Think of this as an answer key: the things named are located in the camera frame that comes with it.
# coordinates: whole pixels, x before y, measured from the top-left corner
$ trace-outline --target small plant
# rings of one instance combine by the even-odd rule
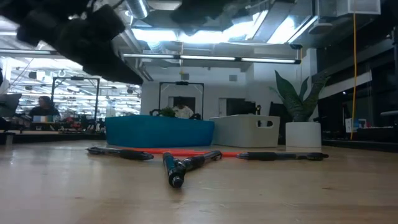
[[[170,118],[175,118],[175,111],[173,108],[170,107],[166,107],[160,110],[159,114],[161,116],[166,116],[166,117],[170,117]]]
[[[307,99],[304,100],[304,94],[308,89],[308,78],[307,77],[301,85],[300,93],[297,94],[293,85],[282,78],[277,71],[276,85],[278,90],[273,87],[269,87],[270,90],[276,92],[281,98],[289,114],[293,117],[293,122],[308,122],[312,115],[315,107],[318,103],[319,93],[325,86],[329,77],[325,74],[321,75],[312,85],[312,89]]]

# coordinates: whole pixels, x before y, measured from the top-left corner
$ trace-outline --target blue basket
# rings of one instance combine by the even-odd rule
[[[125,147],[209,146],[214,122],[135,115],[106,118],[109,145]]]

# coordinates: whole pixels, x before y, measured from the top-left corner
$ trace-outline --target white plant pot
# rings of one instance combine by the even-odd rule
[[[286,123],[286,151],[321,152],[321,124],[316,122]]]

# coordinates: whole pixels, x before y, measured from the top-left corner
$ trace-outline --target yellow cable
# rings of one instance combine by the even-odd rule
[[[350,140],[353,140],[353,135],[354,135],[355,103],[356,103],[355,102],[356,75],[358,73],[358,65],[357,65],[357,59],[356,59],[356,8],[355,8],[355,2],[354,2],[353,20],[354,20],[354,95],[353,95],[353,119],[351,120],[351,137],[349,138]]]

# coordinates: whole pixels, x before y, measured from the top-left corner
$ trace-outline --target white storage box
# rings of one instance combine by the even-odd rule
[[[278,146],[279,117],[245,114],[210,118],[210,121],[215,123],[213,144],[233,147]]]

